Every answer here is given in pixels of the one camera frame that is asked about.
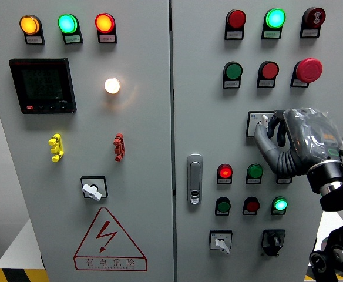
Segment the digital meter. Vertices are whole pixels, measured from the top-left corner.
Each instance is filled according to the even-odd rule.
[[[75,113],[67,58],[12,59],[9,66],[22,113]]]

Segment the warning sign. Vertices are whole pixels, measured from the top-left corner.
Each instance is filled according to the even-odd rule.
[[[97,212],[73,260],[77,270],[147,271],[147,258],[105,207]]]

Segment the yellow fuse terminal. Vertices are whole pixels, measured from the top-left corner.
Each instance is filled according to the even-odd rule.
[[[49,145],[52,146],[50,148],[50,152],[54,154],[54,156],[52,157],[52,161],[54,163],[60,161],[60,159],[65,154],[65,152],[63,151],[62,137],[60,136],[60,134],[55,133],[49,140]]]

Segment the gray metal panel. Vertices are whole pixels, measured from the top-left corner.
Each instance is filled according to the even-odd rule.
[[[97,42],[101,12],[115,17],[117,45]],[[57,25],[64,13],[78,18],[82,45],[64,45]],[[42,21],[45,46],[25,44],[26,14]],[[8,60],[47,57],[69,59],[74,115],[20,111]],[[103,88],[109,77],[122,83],[116,96]],[[50,281],[173,280],[168,1],[0,1],[0,117]],[[52,163],[48,140],[57,132],[65,155]],[[126,147],[120,163],[117,132]],[[80,177],[102,175],[109,197],[84,199]],[[102,206],[144,252],[147,272],[75,270],[73,256]],[[116,248],[124,256],[131,249]]]
[[[327,13],[320,38],[300,39],[306,9]],[[280,40],[261,40],[265,13],[283,8],[287,20]],[[247,16],[243,41],[224,41],[227,13]],[[322,76],[307,89],[290,88],[294,65],[307,57],[323,63]],[[173,0],[174,113],[176,140],[176,207],[178,279],[184,281],[303,281],[317,233],[321,207],[306,177],[276,185],[253,140],[246,140],[247,112],[317,107],[327,110],[343,133],[343,1],[184,1]],[[280,67],[274,89],[257,89],[259,66],[266,60]],[[236,61],[243,67],[241,88],[222,90],[223,68]],[[186,200],[186,159],[203,157],[203,201]],[[233,184],[216,185],[219,165],[233,167]],[[261,185],[246,185],[252,163],[264,168]],[[231,201],[229,216],[215,216],[219,197]],[[260,201],[257,216],[243,216],[244,200]],[[285,216],[271,216],[271,202],[285,196]],[[209,250],[209,230],[232,229],[230,255]],[[285,229],[278,257],[262,255],[264,229]]]

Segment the lightning bolt symbol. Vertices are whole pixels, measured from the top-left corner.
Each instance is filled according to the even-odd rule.
[[[106,237],[106,236],[111,236],[110,239],[107,241],[107,243],[105,244],[105,246],[100,248],[100,253],[102,253],[103,251],[105,251],[105,247],[107,246],[107,244],[109,244],[109,242],[114,238],[114,236],[117,234],[117,232],[113,232],[113,233],[109,233],[109,234],[105,234],[102,235],[102,233],[105,231],[105,229],[109,226],[110,222],[107,221],[104,223],[104,225],[102,226],[99,234],[97,235],[96,239],[98,238],[102,238],[102,237]]]

